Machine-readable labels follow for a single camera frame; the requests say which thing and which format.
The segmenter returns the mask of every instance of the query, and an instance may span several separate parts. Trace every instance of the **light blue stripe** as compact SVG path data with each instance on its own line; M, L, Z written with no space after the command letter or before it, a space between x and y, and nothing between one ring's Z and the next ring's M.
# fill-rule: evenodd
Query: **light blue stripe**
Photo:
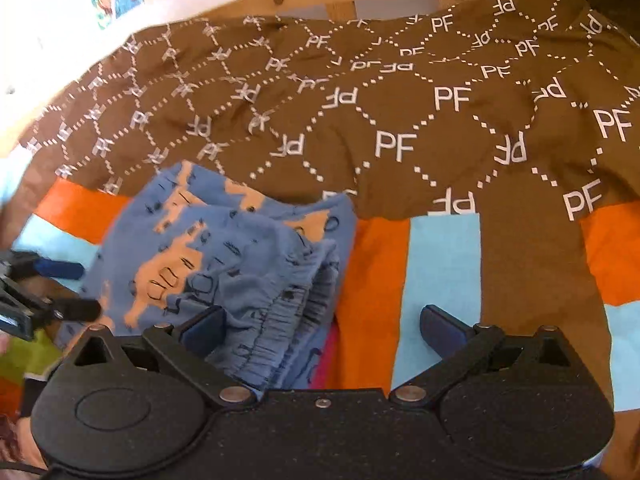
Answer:
M0 158L0 206L14 195L32 158L31 152L19 145Z
M459 320L480 321L480 217L412 218L392 388L440 361L420 335L420 312L434 304Z
M617 412L640 408L640 301L604 306L611 332L611 384Z
M44 258L77 262L82 264L85 269L91 266L98 248L99 246L76 238L36 215L31 215L13 245L14 250L35 251ZM79 291L80 282L57 281L66 288Z

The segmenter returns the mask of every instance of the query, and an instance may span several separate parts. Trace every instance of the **brown fabric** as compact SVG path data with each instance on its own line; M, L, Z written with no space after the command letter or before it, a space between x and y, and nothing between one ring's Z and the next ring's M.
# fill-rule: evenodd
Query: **brown fabric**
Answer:
M457 212L454 201L472 196L482 320L515 334L561 326L611 400L611 340L578 220L598 195L594 208L638 197L640 137L625 124L638 122L625 89L640 83L636 48L586 0L477 0L345 25L247 17L150 28L25 131L22 144L38 151L0 214L0 246L56 173L132 196L183 159L283 202L349 190L361 218ZM260 85L255 103L244 85ZM147 123L132 121L145 113ZM189 133L196 115L200 135ZM609 456L626 463L607 462L614 478L638 471L636 419L617 430Z

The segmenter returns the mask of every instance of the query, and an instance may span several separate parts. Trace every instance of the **bed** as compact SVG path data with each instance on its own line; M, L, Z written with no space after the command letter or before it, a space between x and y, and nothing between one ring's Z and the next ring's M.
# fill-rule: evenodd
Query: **bed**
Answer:
M388 21L353 1L238 0L133 34L2 134L19 146L0 245L89 265L185 159L287 203L347 193L359 224L324 386L388 390L434 362L414 326L427 303L514 334L556 325L616 410L603 468L636 477L638 43L590 0L439 0ZM329 21L276 16L317 4Z

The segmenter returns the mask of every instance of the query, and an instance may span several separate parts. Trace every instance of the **metal screw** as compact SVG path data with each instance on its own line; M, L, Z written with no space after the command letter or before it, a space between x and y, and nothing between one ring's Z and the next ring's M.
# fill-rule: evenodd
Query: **metal screw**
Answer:
M220 399L230 404L240 404L251 399L251 390L244 386L229 386L220 392Z
M329 406L331 406L331 401L329 399L316 400L316 408L328 408Z
M418 402L427 396L427 392L420 386L400 386L395 391L396 397L404 402Z

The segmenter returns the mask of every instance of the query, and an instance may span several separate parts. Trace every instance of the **folded clothing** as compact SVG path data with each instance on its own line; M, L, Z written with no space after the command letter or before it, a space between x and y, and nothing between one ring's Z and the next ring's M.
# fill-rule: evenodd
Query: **folded clothing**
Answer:
M127 205L81 294L100 300L99 322L116 335L180 325L220 305L226 339L207 361L256 390L308 387L355 222L344 195L284 205L183 162ZM81 331L65 325L64 346Z

